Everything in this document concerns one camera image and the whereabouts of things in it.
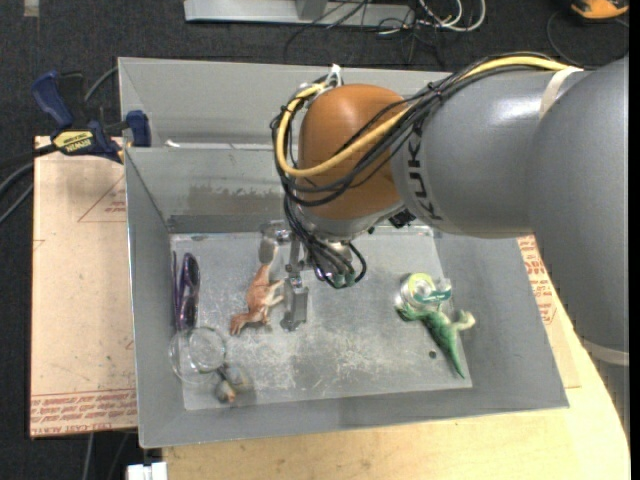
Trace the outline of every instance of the clear plastic cup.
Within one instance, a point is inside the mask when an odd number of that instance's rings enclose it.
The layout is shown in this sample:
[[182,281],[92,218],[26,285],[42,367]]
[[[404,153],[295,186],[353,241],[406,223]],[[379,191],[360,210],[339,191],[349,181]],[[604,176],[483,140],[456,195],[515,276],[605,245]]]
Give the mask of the clear plastic cup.
[[178,331],[169,344],[173,371],[183,382],[204,384],[217,377],[223,365],[226,345],[220,333],[210,327]]

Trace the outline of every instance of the purple object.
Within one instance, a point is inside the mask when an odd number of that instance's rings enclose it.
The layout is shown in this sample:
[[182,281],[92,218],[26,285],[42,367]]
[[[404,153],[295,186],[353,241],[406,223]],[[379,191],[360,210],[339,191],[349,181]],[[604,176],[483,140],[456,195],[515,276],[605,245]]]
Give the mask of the purple object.
[[176,271],[176,254],[173,253],[173,277],[176,329],[190,329],[195,327],[198,318],[200,291],[200,267],[193,254],[186,253],[180,271]]

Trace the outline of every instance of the cardboard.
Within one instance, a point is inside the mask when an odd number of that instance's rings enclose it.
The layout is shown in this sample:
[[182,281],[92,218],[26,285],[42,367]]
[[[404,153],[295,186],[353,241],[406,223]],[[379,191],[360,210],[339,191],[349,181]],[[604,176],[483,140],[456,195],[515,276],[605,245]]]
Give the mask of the cardboard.
[[122,165],[35,160],[32,437],[137,425],[125,209]]

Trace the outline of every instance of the yellow cable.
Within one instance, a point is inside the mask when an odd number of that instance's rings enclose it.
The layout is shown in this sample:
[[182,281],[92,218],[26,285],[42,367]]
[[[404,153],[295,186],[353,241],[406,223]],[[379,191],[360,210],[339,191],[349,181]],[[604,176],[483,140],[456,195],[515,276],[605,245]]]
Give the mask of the yellow cable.
[[467,78],[469,76],[476,75],[478,73],[482,73],[484,71],[488,71],[490,69],[500,68],[503,66],[533,66],[537,68],[546,69],[549,71],[560,71],[562,69],[566,69],[569,67],[569,64],[563,64],[562,62],[557,62],[555,60],[547,60],[540,57],[529,57],[529,56],[516,56],[516,57],[505,57],[503,59],[494,59],[489,60],[483,64],[480,64],[475,69],[469,71],[462,78]]
[[[556,62],[553,60],[547,60],[540,57],[529,57],[529,56],[514,56],[514,57],[505,57],[503,59],[495,59],[487,61],[480,66],[472,69],[469,73],[464,75],[462,78],[467,78],[469,76],[482,73],[484,71],[488,71],[490,69],[495,69],[503,66],[534,66],[538,68],[547,69],[550,71],[560,71],[569,67],[568,64],[562,64],[561,62]],[[287,164],[286,155],[284,153],[284,137],[289,121],[291,120],[291,114],[295,109],[296,105],[298,105],[301,99],[304,99],[319,90],[324,88],[323,84],[316,84],[309,89],[301,91],[298,93],[287,105],[287,112],[284,112],[282,116],[282,120],[280,121],[280,126],[278,127],[278,135],[276,137],[276,159],[278,161],[278,165],[280,168],[287,174],[294,177],[305,177],[305,176],[315,176],[317,174],[322,174],[332,167],[335,167],[340,162],[343,162],[347,158],[349,158],[358,148],[368,145],[370,142],[373,142],[380,135],[386,133],[394,124],[396,124],[402,116],[404,116],[411,107],[404,109],[402,112],[396,114],[392,118],[388,119],[381,125],[377,126],[370,132],[364,134],[362,137],[357,139],[353,144],[351,144],[348,148],[342,150],[335,156],[332,156],[328,160],[325,160],[321,164],[318,164],[314,167],[310,167],[308,169],[295,169]]]

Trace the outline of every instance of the orange toy dinosaur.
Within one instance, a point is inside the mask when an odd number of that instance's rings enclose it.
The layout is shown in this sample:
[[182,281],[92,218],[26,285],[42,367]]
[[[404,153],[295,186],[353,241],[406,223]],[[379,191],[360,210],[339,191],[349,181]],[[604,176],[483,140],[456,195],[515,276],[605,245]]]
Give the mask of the orange toy dinosaur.
[[262,322],[263,325],[268,324],[269,309],[284,300],[283,295],[276,295],[276,291],[284,284],[284,280],[281,279],[270,283],[270,267],[270,264],[261,265],[258,272],[256,272],[245,297],[249,311],[247,313],[237,313],[233,315],[229,328],[231,335],[240,334],[244,325],[249,322]]

